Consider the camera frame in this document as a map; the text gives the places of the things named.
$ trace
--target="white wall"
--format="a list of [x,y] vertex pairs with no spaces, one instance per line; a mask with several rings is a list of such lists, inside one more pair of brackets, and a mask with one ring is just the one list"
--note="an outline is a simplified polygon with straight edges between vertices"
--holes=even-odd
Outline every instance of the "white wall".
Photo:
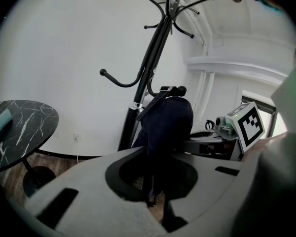
[[[99,70],[132,82],[154,32],[143,26],[159,20],[148,0],[20,0],[0,29],[0,101],[31,99],[58,111],[59,126],[43,150],[74,155],[79,133],[80,155],[115,152],[137,87],[120,88]],[[155,91],[193,78],[183,60],[195,45],[174,30]]]
[[205,129],[207,119],[216,120],[241,104],[242,91],[248,91],[270,99],[277,85],[231,75],[215,74],[212,92],[205,109],[199,129]]

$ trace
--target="baseboard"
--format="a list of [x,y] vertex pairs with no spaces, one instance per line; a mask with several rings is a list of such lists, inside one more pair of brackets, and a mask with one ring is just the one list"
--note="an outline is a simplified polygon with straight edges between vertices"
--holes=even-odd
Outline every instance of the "baseboard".
[[[41,155],[46,155],[46,156],[64,158],[64,159],[77,159],[77,155],[65,155],[65,154],[49,152],[49,151],[45,151],[45,150],[41,150],[41,149],[36,150],[36,153],[39,153]],[[97,158],[97,157],[101,157],[101,156],[78,156],[78,159],[79,160],[89,160],[89,159],[93,159],[93,158]]]

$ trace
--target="black knob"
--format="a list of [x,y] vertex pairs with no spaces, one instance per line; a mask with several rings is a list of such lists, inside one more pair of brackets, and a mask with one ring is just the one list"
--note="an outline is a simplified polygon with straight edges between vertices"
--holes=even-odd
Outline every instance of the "black knob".
[[178,96],[183,97],[187,93],[187,89],[184,86],[178,87]]
[[100,75],[101,76],[104,76],[106,73],[107,73],[107,70],[106,69],[101,69],[100,70]]

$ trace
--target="black marble table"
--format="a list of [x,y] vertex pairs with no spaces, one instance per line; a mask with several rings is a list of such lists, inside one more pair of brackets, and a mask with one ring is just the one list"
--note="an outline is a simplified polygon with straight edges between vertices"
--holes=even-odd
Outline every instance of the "black marble table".
[[0,171],[23,162],[28,173],[23,180],[26,195],[55,178],[54,173],[43,166],[31,168],[26,158],[40,148],[55,132],[58,113],[49,105],[28,101],[0,102],[0,113],[9,109],[12,121],[0,134]]

